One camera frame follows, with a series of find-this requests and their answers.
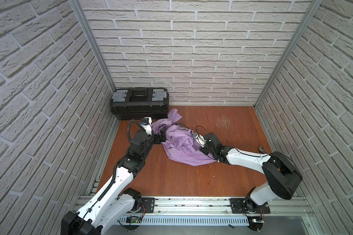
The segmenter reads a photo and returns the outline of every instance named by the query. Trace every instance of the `white brick wall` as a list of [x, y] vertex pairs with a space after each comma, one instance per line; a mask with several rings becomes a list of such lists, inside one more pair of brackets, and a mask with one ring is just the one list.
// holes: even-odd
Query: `white brick wall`
[[[310, 3], [80, 2], [117, 87], [164, 85], [171, 104], [196, 105], [253, 105]], [[190, 90], [181, 98], [179, 88]]]
[[111, 91], [68, 1], [0, 1], [0, 234], [56, 234], [88, 187]]
[[324, 0], [258, 110], [325, 234], [353, 234], [353, 2]]

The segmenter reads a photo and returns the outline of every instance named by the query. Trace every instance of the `gray floor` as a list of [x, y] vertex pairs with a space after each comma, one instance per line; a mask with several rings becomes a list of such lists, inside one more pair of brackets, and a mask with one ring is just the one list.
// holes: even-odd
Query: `gray floor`
[[[229, 226], [140, 226], [134, 231], [127, 232], [121, 226], [112, 226], [107, 235], [238, 235], [258, 234], [246, 226], [230, 228]], [[265, 223], [260, 230], [263, 235], [307, 235], [301, 217], [265, 217]]]

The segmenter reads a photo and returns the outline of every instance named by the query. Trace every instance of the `purple cloth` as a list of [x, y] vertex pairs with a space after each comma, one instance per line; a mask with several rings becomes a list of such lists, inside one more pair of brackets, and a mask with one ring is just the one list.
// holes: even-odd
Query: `purple cloth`
[[154, 122], [152, 129], [154, 133], [158, 134], [162, 127], [168, 127], [166, 130], [166, 142], [162, 144], [169, 159], [192, 166], [209, 164], [216, 161], [211, 158], [211, 154], [207, 156], [199, 150], [200, 145], [189, 131], [180, 130], [177, 125], [173, 125], [182, 118], [178, 114], [177, 109], [170, 110], [167, 117]]

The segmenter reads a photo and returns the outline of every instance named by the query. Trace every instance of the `aluminum frame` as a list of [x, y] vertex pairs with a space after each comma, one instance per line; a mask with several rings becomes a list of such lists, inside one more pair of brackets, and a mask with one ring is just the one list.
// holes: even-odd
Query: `aluminum frame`
[[302, 34], [305, 32], [307, 26], [310, 24], [312, 18], [314, 17], [315, 13], [318, 11], [320, 4], [323, 0], [312, 0], [309, 8], [306, 11], [306, 14], [303, 16], [303, 19], [298, 24], [296, 31], [294, 32], [292, 38], [288, 42], [287, 46], [285, 47], [284, 52], [281, 54], [281, 57], [278, 59], [276, 66], [273, 68], [272, 73], [269, 75], [267, 82], [264, 84], [263, 90], [260, 92], [258, 96], [254, 109], [256, 110], [260, 105], [261, 101], [263, 100], [265, 94], [267, 93], [269, 87], [272, 85], [274, 79], [282, 69], [284, 63], [289, 59], [289, 56], [292, 54], [294, 48], [296, 47], [297, 43], [302, 37]]
[[91, 50], [96, 56], [97, 62], [99, 64], [99, 67], [102, 69], [102, 73], [104, 74], [104, 77], [108, 83], [108, 86], [110, 87], [110, 90], [112, 91], [112, 93], [114, 93], [116, 91], [115, 83], [113, 81], [113, 78], [111, 77], [110, 71], [108, 70], [104, 56], [101, 50], [99, 49], [96, 38], [93, 35], [93, 31], [91, 30], [89, 21], [86, 18], [85, 13], [81, 7], [80, 1], [69, 0], [69, 2], [71, 3], [73, 12], [75, 13], [76, 18], [81, 25], [82, 31], [85, 33], [86, 40], [90, 44]]
[[[77, 200], [75, 211], [85, 205], [93, 196], [80, 196]], [[154, 213], [146, 215], [185, 215], [185, 216], [228, 216], [228, 215], [252, 215], [260, 214], [233, 214], [230, 207], [230, 198], [244, 197], [197, 197], [197, 196], [142, 196], [154, 197]], [[293, 197], [291, 200], [274, 199], [268, 202], [270, 214], [265, 216], [315, 216], [304, 197]]]
[[97, 164], [93, 170], [93, 174], [91, 175], [90, 179], [87, 179], [89, 180], [89, 182], [85, 189], [84, 195], [91, 195], [92, 191], [94, 190], [94, 187], [95, 189], [98, 187], [98, 183], [104, 171], [106, 161], [111, 151], [111, 147], [113, 146], [116, 133], [118, 132], [119, 124], [120, 124], [120, 121], [115, 117], [112, 125], [109, 127], [110, 131], [107, 135], [107, 138], [102, 148], [99, 159], [96, 160]]

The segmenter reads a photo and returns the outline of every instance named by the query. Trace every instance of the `toolbox handle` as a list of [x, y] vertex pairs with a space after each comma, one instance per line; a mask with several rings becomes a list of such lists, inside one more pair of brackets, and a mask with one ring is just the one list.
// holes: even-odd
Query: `toolbox handle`
[[146, 88], [132, 88], [129, 100], [146, 101], [148, 92]]

